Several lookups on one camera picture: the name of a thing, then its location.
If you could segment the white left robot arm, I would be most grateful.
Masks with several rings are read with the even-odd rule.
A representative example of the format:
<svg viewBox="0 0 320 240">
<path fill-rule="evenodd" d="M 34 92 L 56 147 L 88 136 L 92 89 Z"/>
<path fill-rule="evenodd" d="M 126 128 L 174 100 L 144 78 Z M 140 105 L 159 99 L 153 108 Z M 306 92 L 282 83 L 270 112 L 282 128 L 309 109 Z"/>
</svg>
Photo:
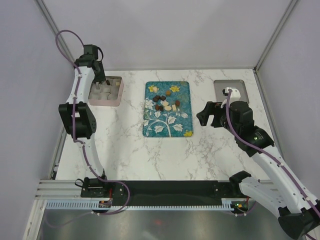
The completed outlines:
<svg viewBox="0 0 320 240">
<path fill-rule="evenodd" d="M 89 107 L 91 86 L 105 76 L 99 60 L 101 49 L 92 44 L 83 47 L 83 54 L 75 60 L 74 82 L 66 103 L 60 104 L 58 112 L 64 129 L 77 144 L 87 176 L 81 181 L 85 193 L 92 191 L 105 197 L 110 190 L 105 170 L 98 157 L 95 143 L 97 121 Z"/>
</svg>

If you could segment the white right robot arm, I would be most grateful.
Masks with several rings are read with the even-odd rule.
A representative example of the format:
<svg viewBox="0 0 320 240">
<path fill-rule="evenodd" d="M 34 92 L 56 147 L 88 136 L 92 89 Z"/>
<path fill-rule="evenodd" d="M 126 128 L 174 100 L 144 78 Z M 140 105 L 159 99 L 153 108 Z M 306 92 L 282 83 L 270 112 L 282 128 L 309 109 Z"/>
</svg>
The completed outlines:
<svg viewBox="0 0 320 240">
<path fill-rule="evenodd" d="M 243 170 L 229 178 L 229 193 L 237 198 L 248 196 L 265 207 L 292 239 L 308 236 L 319 227 L 319 199 L 290 170 L 268 133 L 255 125 L 248 103 L 235 101 L 226 105 L 209 101 L 196 117 L 201 126 L 206 126 L 210 116 L 211 126 L 232 133 L 238 147 L 264 170 L 278 191 L 271 191 Z"/>
</svg>

